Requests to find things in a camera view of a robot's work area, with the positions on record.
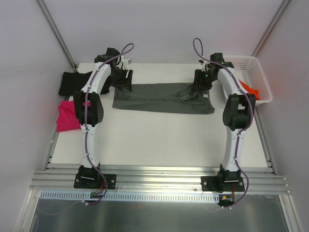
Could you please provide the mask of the grey t shirt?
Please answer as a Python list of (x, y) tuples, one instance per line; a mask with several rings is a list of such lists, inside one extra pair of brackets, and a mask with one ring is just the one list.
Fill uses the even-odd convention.
[(209, 91), (191, 83), (134, 84), (132, 91), (116, 89), (113, 108), (174, 114), (209, 115), (215, 108)]

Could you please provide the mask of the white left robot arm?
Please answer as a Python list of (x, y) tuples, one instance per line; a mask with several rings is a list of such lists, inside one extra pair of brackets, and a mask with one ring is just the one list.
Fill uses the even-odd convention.
[(132, 90), (133, 71), (128, 69), (129, 61), (124, 58), (132, 49), (133, 44), (130, 43), (121, 52), (108, 48), (104, 55), (98, 55), (88, 81), (73, 94), (75, 115), (81, 124), (84, 139), (83, 160), (74, 181), (76, 189), (106, 186), (99, 170), (98, 131), (104, 117), (100, 94), (110, 87)]

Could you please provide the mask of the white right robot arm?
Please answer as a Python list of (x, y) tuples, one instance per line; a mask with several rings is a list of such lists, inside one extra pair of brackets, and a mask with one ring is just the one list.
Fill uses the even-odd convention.
[(202, 69), (195, 71), (194, 88), (207, 91), (214, 81), (219, 81), (228, 98), (223, 111), (227, 134), (225, 155), (216, 175), (201, 177), (201, 187), (203, 191), (218, 193), (244, 192), (240, 167), (241, 148), (246, 130), (253, 122), (256, 97), (244, 89), (235, 76), (233, 64), (226, 62), (222, 53), (214, 53), (210, 59), (202, 61)]

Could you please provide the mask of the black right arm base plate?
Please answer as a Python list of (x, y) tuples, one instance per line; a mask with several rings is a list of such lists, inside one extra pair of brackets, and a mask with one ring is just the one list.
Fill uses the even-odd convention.
[(224, 176), (202, 176), (201, 187), (203, 191), (223, 192), (244, 192), (245, 186), (240, 175)]

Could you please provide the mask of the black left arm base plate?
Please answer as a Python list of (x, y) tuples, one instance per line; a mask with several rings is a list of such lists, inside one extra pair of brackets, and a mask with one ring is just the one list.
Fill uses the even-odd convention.
[(104, 174), (107, 184), (103, 177), (95, 169), (85, 169), (77, 173), (73, 187), (75, 189), (100, 189), (103, 185), (107, 189), (115, 189), (116, 174)]

